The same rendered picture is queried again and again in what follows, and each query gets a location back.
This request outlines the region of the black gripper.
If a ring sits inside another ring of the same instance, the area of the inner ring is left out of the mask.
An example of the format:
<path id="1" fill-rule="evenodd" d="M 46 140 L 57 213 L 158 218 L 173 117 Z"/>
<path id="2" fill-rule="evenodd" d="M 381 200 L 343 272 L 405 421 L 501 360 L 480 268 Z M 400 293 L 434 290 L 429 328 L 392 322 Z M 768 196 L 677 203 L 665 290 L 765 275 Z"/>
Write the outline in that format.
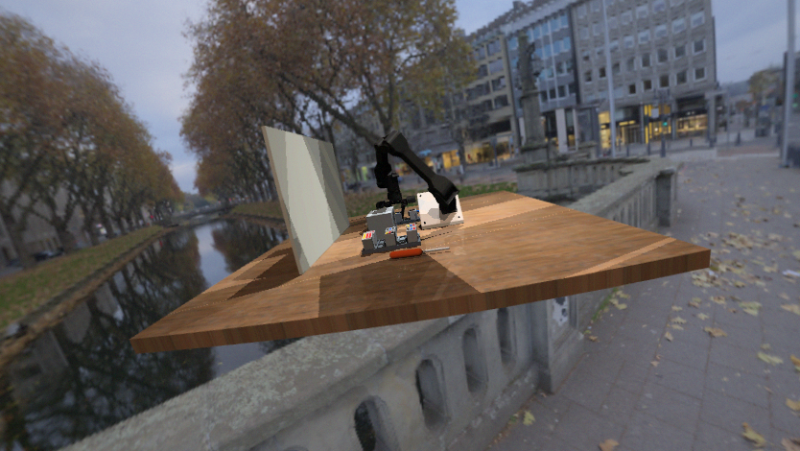
<path id="1" fill-rule="evenodd" d="M 392 207 L 392 204 L 402 203 L 401 204 L 402 219 L 404 219 L 405 206 L 408 205 L 408 203 L 415 202 L 415 196 L 408 196 L 406 199 L 401 200 L 399 186 L 395 188 L 389 188 L 388 197 L 389 197 L 389 202 L 385 201 L 377 202 L 376 208 L 379 209 L 383 208 L 384 206 L 387 208 L 387 207 Z"/>

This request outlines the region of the grey flat panel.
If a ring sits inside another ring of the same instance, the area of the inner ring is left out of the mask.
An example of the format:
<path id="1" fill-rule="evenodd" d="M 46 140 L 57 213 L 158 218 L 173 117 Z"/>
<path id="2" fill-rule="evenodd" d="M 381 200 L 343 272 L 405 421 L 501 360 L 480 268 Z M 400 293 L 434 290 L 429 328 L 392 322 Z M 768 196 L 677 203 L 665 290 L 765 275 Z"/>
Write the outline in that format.
<path id="1" fill-rule="evenodd" d="M 350 227 L 333 145 L 262 126 L 299 274 Z"/>

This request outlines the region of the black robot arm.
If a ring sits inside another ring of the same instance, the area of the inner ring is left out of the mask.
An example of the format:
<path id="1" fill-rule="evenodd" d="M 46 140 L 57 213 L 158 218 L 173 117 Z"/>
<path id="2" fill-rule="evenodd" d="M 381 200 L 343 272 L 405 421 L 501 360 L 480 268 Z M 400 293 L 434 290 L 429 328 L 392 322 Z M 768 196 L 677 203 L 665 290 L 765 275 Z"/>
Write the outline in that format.
<path id="1" fill-rule="evenodd" d="M 457 198 L 459 193 L 457 186 L 443 175 L 436 174 L 419 156 L 417 156 L 408 145 L 407 139 L 400 131 L 392 131 L 390 134 L 380 138 L 375 144 L 377 164 L 374 169 L 379 188 L 398 187 L 399 175 L 391 173 L 391 165 L 388 163 L 388 153 L 401 157 L 417 174 L 427 183 L 428 191 L 435 197 L 442 214 L 457 212 Z"/>

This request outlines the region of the orange-handled screwdriver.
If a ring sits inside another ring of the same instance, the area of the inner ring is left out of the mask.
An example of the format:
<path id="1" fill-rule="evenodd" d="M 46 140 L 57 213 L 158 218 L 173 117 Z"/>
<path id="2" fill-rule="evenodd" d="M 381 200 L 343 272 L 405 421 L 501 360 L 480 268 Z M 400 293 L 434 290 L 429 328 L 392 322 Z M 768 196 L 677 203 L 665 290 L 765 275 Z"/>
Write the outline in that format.
<path id="1" fill-rule="evenodd" d="M 449 248 L 427 249 L 427 250 L 423 250 L 423 252 L 444 250 L 444 249 L 449 249 Z M 422 254 L 422 249 L 406 249 L 406 250 L 392 251 L 389 254 L 389 257 L 392 258 L 392 259 L 396 259 L 396 258 L 419 256 L 421 254 Z"/>

